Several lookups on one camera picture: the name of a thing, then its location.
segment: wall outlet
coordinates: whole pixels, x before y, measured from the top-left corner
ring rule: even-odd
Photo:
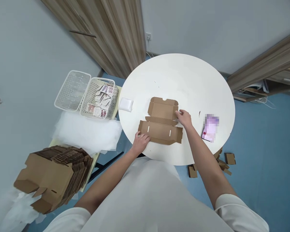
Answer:
[[[145,38],[147,41],[151,41],[151,33],[145,33]]]

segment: white plastic basket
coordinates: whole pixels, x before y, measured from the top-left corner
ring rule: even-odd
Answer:
[[[96,105],[96,101],[95,101],[95,95],[97,90],[99,90],[103,85],[108,85],[114,88],[113,91],[113,95],[111,96],[111,100],[109,102],[110,106],[109,109],[106,113],[105,118],[99,118],[96,116],[93,116],[93,113],[86,111],[87,108],[87,103],[91,103],[93,105]],[[115,81],[111,80],[111,79],[106,79],[106,78],[99,78],[99,77],[93,77],[86,89],[86,93],[83,99],[83,103],[82,103],[82,107],[80,110],[80,115],[82,116],[86,116],[89,118],[93,118],[93,119],[111,119],[115,110],[115,105],[117,102],[117,97],[118,97],[118,88],[115,85]]]
[[[91,75],[72,70],[68,73],[54,102],[55,107],[65,111],[77,111],[81,106]]]

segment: cardboard scrap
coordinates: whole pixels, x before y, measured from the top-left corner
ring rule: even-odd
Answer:
[[[235,165],[235,156],[233,153],[225,153],[226,163],[229,165]]]
[[[221,170],[223,170],[225,173],[227,173],[228,175],[232,175],[232,172],[230,172],[228,169],[226,169],[223,166],[220,166]]]
[[[86,180],[93,159],[75,147],[54,146],[29,154],[27,167],[19,173],[14,187],[35,192],[41,199],[31,206],[42,214],[54,211],[79,191]]]
[[[176,127],[177,116],[175,111],[178,110],[176,100],[163,100],[162,98],[153,97],[150,100],[146,121],[140,120],[138,131],[150,135],[151,142],[165,145],[181,143],[183,137],[183,128]]]
[[[225,169],[229,169],[229,166],[224,161],[222,161],[220,159],[216,159],[216,160],[217,160],[219,166],[224,167]]]
[[[190,178],[197,178],[198,177],[198,173],[194,169],[193,165],[188,165],[188,172],[189,172],[189,177]]]
[[[221,153],[222,153],[222,147],[214,154],[215,159],[218,159]]]

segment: cardboard flap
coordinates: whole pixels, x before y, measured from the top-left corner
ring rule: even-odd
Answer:
[[[138,131],[142,131],[142,127],[143,127],[143,121],[141,120],[141,121],[140,121],[140,124],[139,124]]]
[[[181,143],[181,139],[182,138],[183,138],[183,128],[182,127],[178,127],[176,142]]]
[[[164,118],[164,119],[176,119],[175,111],[178,110],[178,106],[161,104],[156,102],[150,102],[148,107],[148,114],[152,117]]]
[[[150,101],[160,103],[160,104],[165,104],[165,105],[178,106],[178,102],[176,100],[172,100],[172,99],[167,99],[164,101],[162,98],[152,97]]]
[[[39,186],[30,180],[16,180],[14,187],[23,191],[24,193],[32,193],[36,191]]]
[[[176,126],[178,123],[177,121],[174,121],[172,119],[156,118],[156,117],[152,117],[152,116],[146,116],[145,119],[146,119],[146,121],[156,122],[156,123],[170,125],[170,126]]]
[[[43,200],[42,198],[31,204],[35,211],[38,211],[42,214],[46,214],[48,211],[51,210],[52,204],[48,203],[47,201]]]
[[[171,145],[173,143],[176,143],[175,140],[162,140],[162,139],[156,139],[156,138],[150,138],[151,142],[155,142],[155,143],[160,143],[160,144],[164,144],[164,145]]]
[[[32,197],[37,197],[39,195],[42,195],[45,191],[47,190],[47,188],[38,188],[38,190],[35,192],[35,194]]]

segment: printed card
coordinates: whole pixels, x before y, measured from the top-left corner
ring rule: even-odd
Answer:
[[[106,110],[101,110],[100,118],[105,118],[105,117],[106,117]]]
[[[108,86],[107,87],[107,94],[108,95],[113,95],[114,87]]]
[[[106,106],[110,101],[111,101],[110,99],[105,99],[101,103],[102,103],[102,105]]]
[[[95,99],[97,102],[99,102],[99,101],[101,101],[103,95],[104,95],[104,93],[100,93],[98,96],[95,96],[94,99]]]
[[[93,113],[94,108],[95,108],[95,105],[94,104],[87,103],[87,107],[86,107],[86,111],[87,112]]]
[[[107,104],[106,106],[105,105],[101,105],[101,109],[103,109],[103,110],[109,110],[109,107],[110,107],[110,105],[109,104]]]
[[[109,96],[109,95],[107,95],[107,94],[105,94],[105,95],[103,96],[103,100],[105,100],[105,99],[109,99],[109,98],[111,98],[111,96]]]
[[[108,89],[108,86],[104,85],[104,86],[102,86],[101,92],[107,93],[107,89]]]
[[[95,107],[93,110],[93,116],[100,117],[100,115],[101,115],[101,108]]]

